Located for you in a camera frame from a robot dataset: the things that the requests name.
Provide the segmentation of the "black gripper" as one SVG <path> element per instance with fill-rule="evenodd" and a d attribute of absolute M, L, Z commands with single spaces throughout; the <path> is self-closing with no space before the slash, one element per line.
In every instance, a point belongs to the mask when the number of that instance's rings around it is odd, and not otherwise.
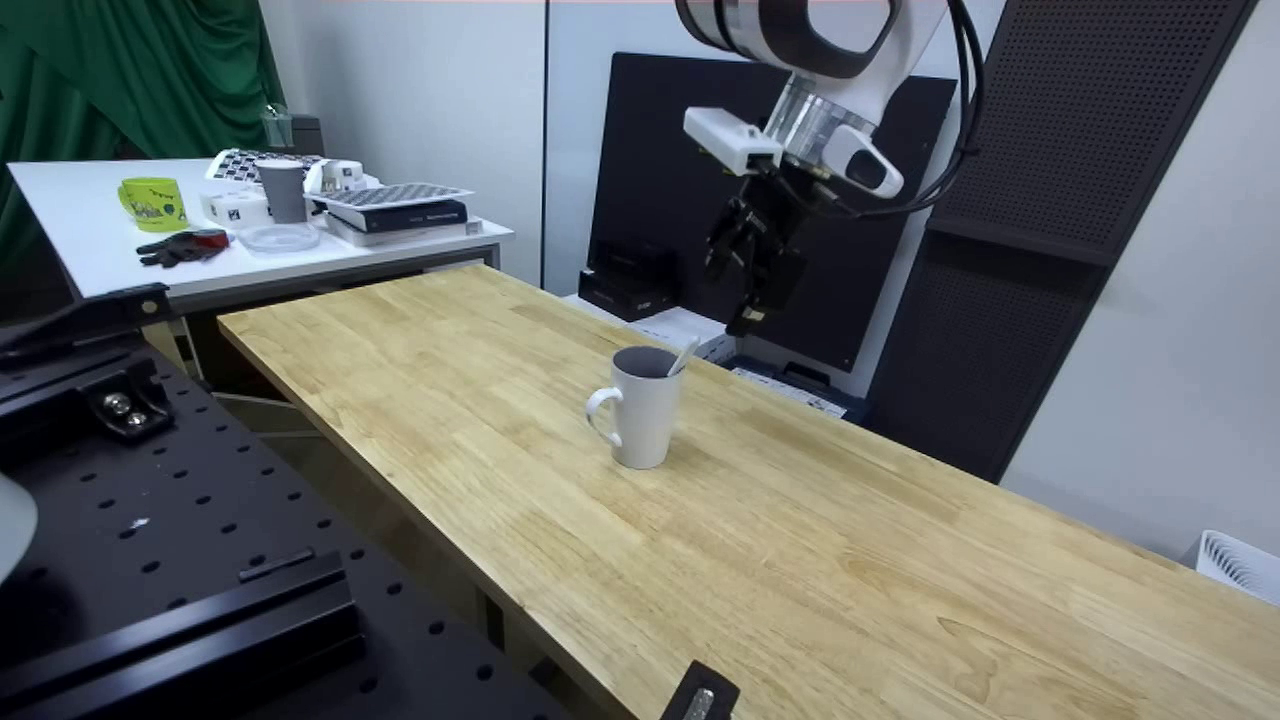
<path fill-rule="evenodd" d="M 721 209 L 707 230 L 703 281 L 707 294 L 733 317 L 733 337 L 763 322 L 794 291 L 804 275 L 794 230 L 810 202 L 810 178 L 779 168 L 747 175 Z"/>

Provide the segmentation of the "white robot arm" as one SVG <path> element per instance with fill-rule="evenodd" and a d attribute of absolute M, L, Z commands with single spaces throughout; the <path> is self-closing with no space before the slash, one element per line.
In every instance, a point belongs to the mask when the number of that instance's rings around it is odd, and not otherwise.
<path fill-rule="evenodd" d="M 763 125 L 696 103 L 684 134 L 740 178 L 703 240 L 710 284 L 734 275 L 729 333 L 742 337 L 789 303 L 804 275 L 794 227 L 827 178 L 898 201 L 903 171 L 876 126 L 929 53 L 943 0 L 671 0 L 707 47 L 785 70 Z"/>

